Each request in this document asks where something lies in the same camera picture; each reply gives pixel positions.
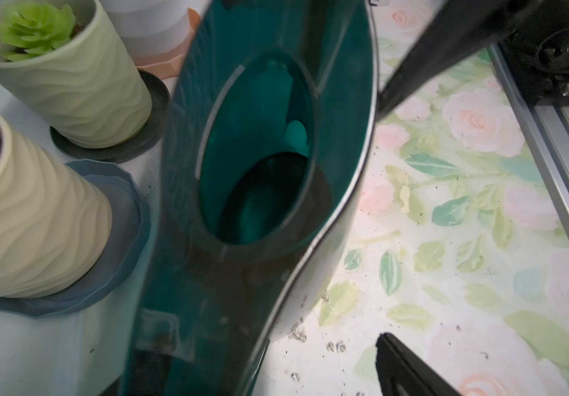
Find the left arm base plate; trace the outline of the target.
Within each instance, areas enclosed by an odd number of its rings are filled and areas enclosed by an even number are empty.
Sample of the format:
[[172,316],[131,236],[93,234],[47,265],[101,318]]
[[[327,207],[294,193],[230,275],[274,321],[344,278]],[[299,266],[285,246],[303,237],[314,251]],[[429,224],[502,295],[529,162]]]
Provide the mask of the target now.
[[515,85],[530,107],[569,107],[569,27],[532,33],[516,31],[500,43]]

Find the dark green watering can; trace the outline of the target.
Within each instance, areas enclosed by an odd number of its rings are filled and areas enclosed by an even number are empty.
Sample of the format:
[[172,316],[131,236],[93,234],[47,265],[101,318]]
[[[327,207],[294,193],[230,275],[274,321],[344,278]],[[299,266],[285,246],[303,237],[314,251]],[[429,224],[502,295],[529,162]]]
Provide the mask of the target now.
[[169,109],[121,394],[252,393],[344,250],[377,90],[367,2],[210,4]]

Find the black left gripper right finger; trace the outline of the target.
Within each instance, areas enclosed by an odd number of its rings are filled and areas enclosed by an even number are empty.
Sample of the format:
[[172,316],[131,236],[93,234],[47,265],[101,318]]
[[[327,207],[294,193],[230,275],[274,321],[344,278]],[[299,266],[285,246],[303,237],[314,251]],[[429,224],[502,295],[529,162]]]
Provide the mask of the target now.
[[447,1],[380,91],[376,116],[389,115],[433,77],[502,41],[541,4],[533,0]]

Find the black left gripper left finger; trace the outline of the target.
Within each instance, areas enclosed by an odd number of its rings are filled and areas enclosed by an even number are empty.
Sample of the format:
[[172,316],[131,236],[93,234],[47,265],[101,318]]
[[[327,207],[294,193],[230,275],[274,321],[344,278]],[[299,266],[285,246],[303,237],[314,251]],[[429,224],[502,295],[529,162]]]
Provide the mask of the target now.
[[382,333],[376,348],[375,368],[383,396],[460,396],[393,334]]

